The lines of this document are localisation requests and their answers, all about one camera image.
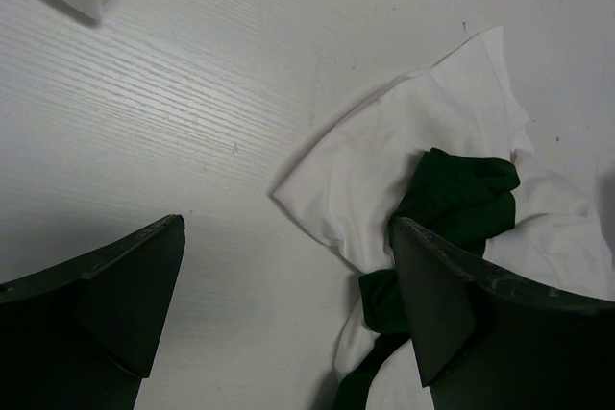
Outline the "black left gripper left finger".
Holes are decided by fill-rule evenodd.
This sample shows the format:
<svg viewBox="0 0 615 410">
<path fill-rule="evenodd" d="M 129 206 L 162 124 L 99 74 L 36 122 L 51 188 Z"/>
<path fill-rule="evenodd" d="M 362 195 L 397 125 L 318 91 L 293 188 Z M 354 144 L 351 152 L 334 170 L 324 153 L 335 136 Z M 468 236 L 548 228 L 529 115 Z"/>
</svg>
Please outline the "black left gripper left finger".
<svg viewBox="0 0 615 410">
<path fill-rule="evenodd" d="M 151 374 L 185 250 L 168 215 L 1 285 L 4 409 L 132 409 Z"/>
</svg>

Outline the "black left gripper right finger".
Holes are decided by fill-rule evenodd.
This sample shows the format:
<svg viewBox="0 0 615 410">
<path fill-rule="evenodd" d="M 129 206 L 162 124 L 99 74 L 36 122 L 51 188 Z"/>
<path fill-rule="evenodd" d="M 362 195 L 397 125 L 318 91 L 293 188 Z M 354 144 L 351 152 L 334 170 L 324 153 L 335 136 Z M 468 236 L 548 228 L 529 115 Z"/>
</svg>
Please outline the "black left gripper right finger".
<svg viewBox="0 0 615 410">
<path fill-rule="evenodd" d="M 391 235 L 437 409 L 610 409 L 614 305 L 516 275 L 409 219 Z"/>
</svg>

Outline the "white t-shirt green trim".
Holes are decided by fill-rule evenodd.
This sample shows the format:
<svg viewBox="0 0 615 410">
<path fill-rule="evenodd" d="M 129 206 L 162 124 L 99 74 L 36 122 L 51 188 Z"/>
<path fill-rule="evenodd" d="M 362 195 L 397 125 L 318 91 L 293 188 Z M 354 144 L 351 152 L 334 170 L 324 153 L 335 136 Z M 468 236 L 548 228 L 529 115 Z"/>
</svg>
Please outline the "white t-shirt green trim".
<svg viewBox="0 0 615 410">
<path fill-rule="evenodd" d="M 358 271 L 336 409 L 437 409 L 409 335 L 391 235 L 409 219 L 516 275 L 614 305 L 596 206 L 535 157 L 493 28 L 337 122 L 274 198 Z"/>
</svg>

